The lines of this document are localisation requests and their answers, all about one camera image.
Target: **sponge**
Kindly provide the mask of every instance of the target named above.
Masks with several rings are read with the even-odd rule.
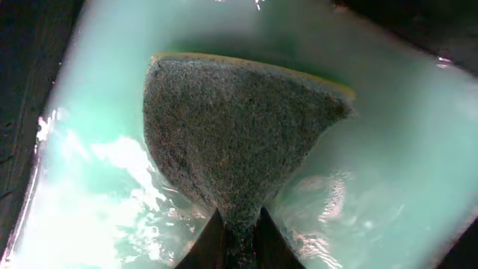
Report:
[[[159,170],[192,202],[217,208],[242,239],[319,136],[350,117],[354,97],[301,72],[188,53],[153,56],[143,95]]]

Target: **dark background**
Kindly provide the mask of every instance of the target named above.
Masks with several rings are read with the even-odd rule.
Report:
[[[37,119],[84,0],[0,0],[0,257],[30,179]],[[478,1],[341,0],[417,49],[478,76]],[[439,268],[478,268],[478,220]]]

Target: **sponge yellow edge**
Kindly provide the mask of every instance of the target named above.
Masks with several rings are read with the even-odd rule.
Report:
[[[162,53],[156,53],[152,56],[151,62],[157,61],[161,58],[165,57],[174,57],[174,58],[183,58],[183,59],[188,59],[188,58],[195,58],[195,59],[202,59],[202,60],[208,60],[208,61],[215,61],[215,62],[229,62],[233,64],[245,64],[245,65],[256,65],[256,66],[269,66],[269,67],[274,67],[278,68],[282,71],[292,73],[294,75],[301,75],[303,77],[309,78],[311,80],[317,81],[322,84],[327,84],[329,86],[332,86],[336,91],[339,93],[343,94],[347,99],[350,99],[351,101],[356,99],[356,93],[348,86],[335,83],[333,81],[317,77],[315,75],[311,75],[305,72],[300,72],[292,69],[288,69],[285,67],[279,67],[273,64],[264,64],[256,61],[250,61],[250,60],[244,60],[240,58],[233,58],[233,57],[228,57],[228,56],[221,56],[221,55],[209,55],[209,54],[204,54],[204,53],[195,53],[195,52],[162,52]]]

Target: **gray sponge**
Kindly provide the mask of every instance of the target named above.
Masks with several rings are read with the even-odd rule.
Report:
[[[155,56],[144,88],[146,145],[167,180],[250,231],[316,144],[352,109],[311,75],[235,58]]]

